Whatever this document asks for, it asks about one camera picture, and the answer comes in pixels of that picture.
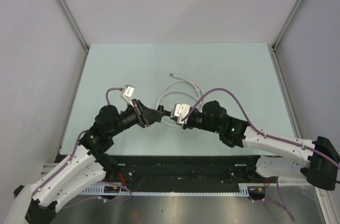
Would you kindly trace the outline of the black T-shaped pipe fitting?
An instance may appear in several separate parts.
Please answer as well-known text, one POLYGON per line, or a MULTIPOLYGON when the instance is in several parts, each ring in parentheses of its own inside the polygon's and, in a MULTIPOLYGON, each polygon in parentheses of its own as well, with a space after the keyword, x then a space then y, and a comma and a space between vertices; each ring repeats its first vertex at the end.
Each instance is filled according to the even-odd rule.
POLYGON ((171 116, 171 112, 168 111, 168 110, 166 110, 166 109, 164 108, 163 105, 159 105, 159 106, 157 107, 157 111, 158 111, 163 117, 164 117, 164 116, 166 116, 166 117, 170 117, 170 116, 171 116))

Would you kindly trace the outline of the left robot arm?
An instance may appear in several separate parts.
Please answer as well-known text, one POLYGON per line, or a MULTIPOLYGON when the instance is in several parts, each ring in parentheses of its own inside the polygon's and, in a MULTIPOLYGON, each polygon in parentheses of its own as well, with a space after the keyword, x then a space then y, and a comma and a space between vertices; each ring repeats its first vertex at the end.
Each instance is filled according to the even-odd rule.
POLYGON ((37 182, 14 191, 15 200, 5 222, 51 223, 66 203, 116 171, 116 161, 106 154, 114 136, 134 125, 149 127, 169 115, 163 106, 151 109, 137 99, 122 112, 113 105, 103 106, 94 124, 79 134, 67 157, 37 182))

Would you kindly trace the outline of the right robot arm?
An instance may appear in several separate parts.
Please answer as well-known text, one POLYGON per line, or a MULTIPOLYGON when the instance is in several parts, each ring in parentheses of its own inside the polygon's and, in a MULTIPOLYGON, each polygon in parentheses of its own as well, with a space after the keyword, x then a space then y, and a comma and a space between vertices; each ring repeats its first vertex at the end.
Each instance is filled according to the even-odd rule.
POLYGON ((339 154, 325 137, 311 140, 275 135, 252 126, 249 121, 229 116, 216 100, 205 103, 202 110, 178 104, 173 115, 183 129, 218 133, 228 147, 258 149, 286 160, 282 166, 271 167, 270 161, 258 159, 256 172, 262 177, 302 176, 320 189, 333 191, 336 187, 339 154))

